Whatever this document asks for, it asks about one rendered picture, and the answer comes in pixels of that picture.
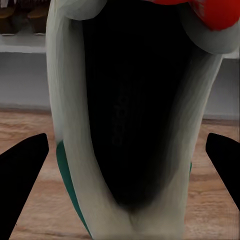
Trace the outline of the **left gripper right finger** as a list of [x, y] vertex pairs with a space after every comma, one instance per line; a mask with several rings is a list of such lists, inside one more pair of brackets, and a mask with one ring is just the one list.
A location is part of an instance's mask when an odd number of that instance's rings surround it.
[[205, 150], [240, 210], [240, 143], [209, 133]]

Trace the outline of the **gym shoe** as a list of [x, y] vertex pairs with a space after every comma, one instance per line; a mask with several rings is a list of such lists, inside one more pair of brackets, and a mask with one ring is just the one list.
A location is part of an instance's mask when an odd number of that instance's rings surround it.
[[184, 240], [192, 158], [240, 0], [51, 0], [58, 167], [92, 240]]

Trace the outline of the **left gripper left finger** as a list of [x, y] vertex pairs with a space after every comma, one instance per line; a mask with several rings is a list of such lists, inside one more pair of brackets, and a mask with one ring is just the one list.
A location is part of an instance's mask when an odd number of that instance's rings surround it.
[[0, 154], [0, 240], [9, 240], [48, 152], [42, 133]]

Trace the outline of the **sandal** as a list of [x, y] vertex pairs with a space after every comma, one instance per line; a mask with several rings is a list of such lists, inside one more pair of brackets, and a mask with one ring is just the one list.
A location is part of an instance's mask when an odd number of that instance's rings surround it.
[[35, 0], [29, 0], [29, 2], [31, 9], [27, 14], [27, 18], [33, 33], [35, 35], [46, 35], [46, 25], [51, 0], [37, 0], [37, 6], [35, 6]]
[[[37, 7], [38, 0], [34, 0]], [[15, 35], [20, 30], [20, 20], [27, 19], [31, 11], [30, 0], [8, 0], [7, 7], [0, 5], [0, 36]]]

